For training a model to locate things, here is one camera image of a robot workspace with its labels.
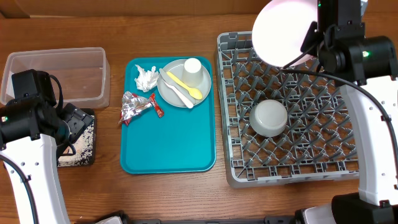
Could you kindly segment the white large plate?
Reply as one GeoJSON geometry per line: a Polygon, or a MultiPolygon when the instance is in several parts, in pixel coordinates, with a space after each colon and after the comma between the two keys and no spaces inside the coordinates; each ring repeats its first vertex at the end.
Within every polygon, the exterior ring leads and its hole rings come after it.
{"type": "Polygon", "coordinates": [[[269,65],[283,67],[302,54],[300,50],[312,22],[317,0],[272,0],[257,16],[252,28],[256,55],[269,65]]]}

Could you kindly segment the silver foil wrapper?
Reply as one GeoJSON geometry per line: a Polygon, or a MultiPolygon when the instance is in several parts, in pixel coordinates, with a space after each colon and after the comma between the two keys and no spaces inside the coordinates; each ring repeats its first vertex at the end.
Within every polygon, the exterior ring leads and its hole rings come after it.
{"type": "Polygon", "coordinates": [[[150,99],[126,91],[122,97],[121,115],[118,123],[128,126],[134,116],[140,115],[150,107],[153,107],[150,99]]]}

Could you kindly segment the white napkin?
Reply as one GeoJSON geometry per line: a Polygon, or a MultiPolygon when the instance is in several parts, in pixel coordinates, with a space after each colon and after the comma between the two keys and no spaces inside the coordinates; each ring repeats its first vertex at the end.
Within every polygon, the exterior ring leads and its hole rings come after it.
{"type": "Polygon", "coordinates": [[[136,65],[136,68],[139,76],[134,81],[138,90],[146,93],[157,86],[160,73],[156,70],[156,66],[153,66],[150,70],[144,70],[139,65],[136,65]]]}

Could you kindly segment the red sauce packet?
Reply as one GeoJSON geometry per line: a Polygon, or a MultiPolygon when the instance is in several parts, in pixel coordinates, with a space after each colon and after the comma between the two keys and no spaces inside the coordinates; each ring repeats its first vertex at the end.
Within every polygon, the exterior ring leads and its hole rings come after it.
{"type": "Polygon", "coordinates": [[[151,94],[151,96],[150,96],[149,99],[150,99],[150,101],[151,101],[153,107],[155,108],[155,111],[156,111],[158,117],[159,117],[159,118],[162,118],[162,117],[164,116],[164,111],[163,111],[163,109],[158,105],[158,103],[156,102],[156,100],[155,100],[155,93],[151,94]]]}

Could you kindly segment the grey bowl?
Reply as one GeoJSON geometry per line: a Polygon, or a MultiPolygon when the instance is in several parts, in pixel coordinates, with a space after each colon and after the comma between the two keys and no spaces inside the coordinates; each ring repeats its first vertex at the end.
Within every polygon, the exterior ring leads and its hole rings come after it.
{"type": "Polygon", "coordinates": [[[264,100],[250,112],[249,122],[253,130],[265,137],[281,134],[287,124],[287,110],[276,100],[264,100]]]}

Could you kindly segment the white plastic cup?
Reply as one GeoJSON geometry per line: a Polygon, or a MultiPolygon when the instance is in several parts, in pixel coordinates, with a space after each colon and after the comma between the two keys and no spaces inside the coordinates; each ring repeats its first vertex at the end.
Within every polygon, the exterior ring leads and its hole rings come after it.
{"type": "Polygon", "coordinates": [[[182,81],[189,87],[198,86],[203,80],[202,64],[197,58],[189,58],[184,62],[182,81]]]}

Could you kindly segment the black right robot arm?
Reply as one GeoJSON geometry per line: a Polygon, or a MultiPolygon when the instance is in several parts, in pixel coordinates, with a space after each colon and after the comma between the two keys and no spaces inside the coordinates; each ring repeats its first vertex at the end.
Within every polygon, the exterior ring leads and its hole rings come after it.
{"type": "Polygon", "coordinates": [[[316,74],[340,89],[350,116],[359,187],[324,206],[295,214],[296,223],[397,222],[397,55],[385,36],[366,37],[364,1],[313,3],[317,20],[302,52],[320,62],[316,74]]]}

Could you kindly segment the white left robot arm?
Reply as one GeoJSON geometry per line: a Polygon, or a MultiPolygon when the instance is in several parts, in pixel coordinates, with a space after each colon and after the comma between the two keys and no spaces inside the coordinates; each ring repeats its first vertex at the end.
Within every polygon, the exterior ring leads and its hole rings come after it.
{"type": "Polygon", "coordinates": [[[69,223],[58,160],[94,117],[56,96],[57,78],[33,69],[12,75],[14,99],[1,108],[1,161],[11,180],[21,223],[69,223]]]}

